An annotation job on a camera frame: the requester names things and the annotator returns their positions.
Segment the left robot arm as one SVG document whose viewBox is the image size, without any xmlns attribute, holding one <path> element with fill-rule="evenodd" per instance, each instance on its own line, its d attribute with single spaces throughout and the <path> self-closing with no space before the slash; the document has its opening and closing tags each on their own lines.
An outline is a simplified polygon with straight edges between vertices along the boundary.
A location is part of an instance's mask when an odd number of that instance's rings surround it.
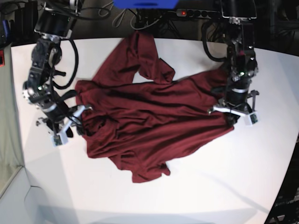
<svg viewBox="0 0 299 224">
<path fill-rule="evenodd" d="M 248 104 L 248 99 L 255 103 L 259 95 L 258 91 L 249 89 L 252 78 L 258 73 L 252 23 L 257 18 L 256 5 L 253 0 L 221 0 L 219 7 L 221 14 L 203 24 L 202 41 L 206 55 L 215 62 L 223 63 L 228 78 L 224 86 L 212 89 L 213 93 L 222 93 L 223 98 L 208 113 L 224 113 L 233 125 L 242 117 L 247 126 L 253 126 L 258 122 L 258 113 L 255 105 Z M 212 56 L 207 46 L 207 29 L 216 22 L 224 24 L 222 35 L 227 55 L 223 58 Z"/>
</svg>

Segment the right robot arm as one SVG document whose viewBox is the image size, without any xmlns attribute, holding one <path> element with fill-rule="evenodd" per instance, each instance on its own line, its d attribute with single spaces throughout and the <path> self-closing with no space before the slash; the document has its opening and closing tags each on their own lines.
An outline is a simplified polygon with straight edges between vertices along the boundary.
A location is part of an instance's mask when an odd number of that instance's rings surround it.
<svg viewBox="0 0 299 224">
<path fill-rule="evenodd" d="M 71 127 L 77 128 L 78 134 L 84 133 L 81 114 L 92 109 L 90 105 L 69 107 L 65 101 L 77 95 L 69 90 L 62 96 L 56 90 L 65 90 L 72 84 L 79 63 L 78 49 L 71 39 L 77 19 L 80 18 L 84 2 L 82 0 L 47 0 L 34 31 L 40 35 L 31 54 L 31 68 L 28 79 L 23 83 L 22 94 L 30 105 L 35 105 L 45 114 L 38 118 L 36 125 L 43 124 L 51 135 L 54 146 L 61 146 L 73 137 Z M 55 66 L 62 58 L 60 43 L 68 40 L 74 50 L 75 66 L 70 80 L 61 86 L 54 82 L 55 76 L 66 75 L 56 70 Z"/>
</svg>

